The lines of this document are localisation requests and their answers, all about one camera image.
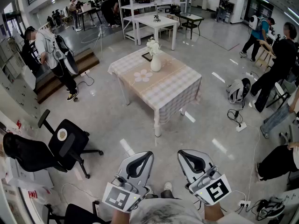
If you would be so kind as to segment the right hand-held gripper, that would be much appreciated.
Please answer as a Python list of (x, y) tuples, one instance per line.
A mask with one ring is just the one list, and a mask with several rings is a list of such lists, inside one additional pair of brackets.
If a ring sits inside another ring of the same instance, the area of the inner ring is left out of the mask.
[[(203, 204), (215, 205), (232, 192), (226, 176), (214, 167), (208, 154), (191, 149), (179, 150), (178, 161), (188, 183), (191, 183), (189, 191)], [(194, 181), (194, 172), (206, 173)]]

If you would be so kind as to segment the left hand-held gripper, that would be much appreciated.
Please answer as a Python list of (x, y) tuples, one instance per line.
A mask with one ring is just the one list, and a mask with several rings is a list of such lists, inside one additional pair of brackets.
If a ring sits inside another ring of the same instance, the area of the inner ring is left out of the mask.
[(130, 213), (149, 192), (145, 187), (154, 162), (151, 151), (136, 153), (124, 159), (112, 182), (107, 183), (102, 202), (124, 213)]

